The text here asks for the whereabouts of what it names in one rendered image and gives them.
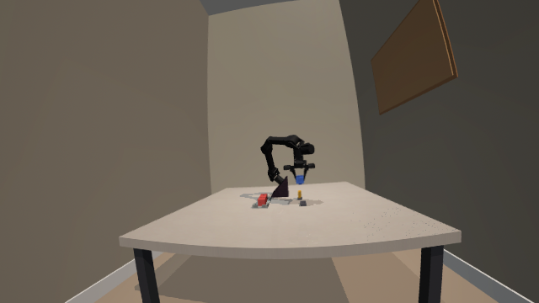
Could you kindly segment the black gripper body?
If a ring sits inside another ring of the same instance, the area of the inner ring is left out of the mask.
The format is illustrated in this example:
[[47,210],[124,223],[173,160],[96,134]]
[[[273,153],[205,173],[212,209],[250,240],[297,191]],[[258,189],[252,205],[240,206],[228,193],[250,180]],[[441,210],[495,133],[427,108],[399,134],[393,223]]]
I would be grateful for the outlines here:
[[[294,161],[295,161],[295,158],[297,158],[297,160],[301,160],[301,158],[303,158],[303,155],[298,155],[298,156],[294,156]],[[308,168],[315,168],[315,164],[313,163],[308,163],[308,165],[306,167],[303,167],[305,169],[308,169]],[[284,166],[284,170],[294,170],[295,169],[295,166],[291,166],[291,165],[285,165]]]

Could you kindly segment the red tapered block with sockets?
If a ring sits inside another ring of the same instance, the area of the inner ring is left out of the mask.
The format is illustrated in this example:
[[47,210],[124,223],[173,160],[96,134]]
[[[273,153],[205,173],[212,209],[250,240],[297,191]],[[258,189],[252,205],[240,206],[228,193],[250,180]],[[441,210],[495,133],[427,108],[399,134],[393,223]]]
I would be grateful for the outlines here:
[[258,198],[258,206],[266,205],[268,199],[267,194],[261,194]]

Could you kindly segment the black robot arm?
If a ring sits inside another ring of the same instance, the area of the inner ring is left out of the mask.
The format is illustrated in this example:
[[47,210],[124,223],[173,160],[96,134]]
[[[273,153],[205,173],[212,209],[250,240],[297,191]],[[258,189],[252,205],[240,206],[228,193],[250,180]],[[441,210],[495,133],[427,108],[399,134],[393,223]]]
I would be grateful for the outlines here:
[[[298,142],[300,142],[300,143],[297,145]],[[272,144],[285,145],[287,147],[293,148],[294,156],[313,154],[314,153],[314,146],[312,144],[310,144],[309,142],[305,143],[305,144],[304,144],[304,142],[305,141],[303,139],[301,139],[300,137],[298,137],[297,135],[291,135],[291,136],[287,136],[287,137],[273,137],[273,136],[270,136],[265,141],[265,143],[260,147],[261,152],[263,154],[265,154],[265,157],[266,157],[266,161],[267,161],[267,164],[268,164],[268,167],[269,167],[268,176],[269,176],[269,179],[270,179],[271,182],[276,181],[279,184],[279,187],[280,187],[280,185],[285,181],[285,179],[283,179],[279,175],[280,172],[279,172],[278,168],[276,168],[275,165],[274,165],[274,161],[273,161],[273,157],[272,157],[272,153],[271,153],[272,150],[273,150]],[[297,158],[295,158],[294,166],[295,166],[295,168],[306,167],[307,166],[307,160],[303,160],[303,158],[301,158],[301,160],[297,160]]]

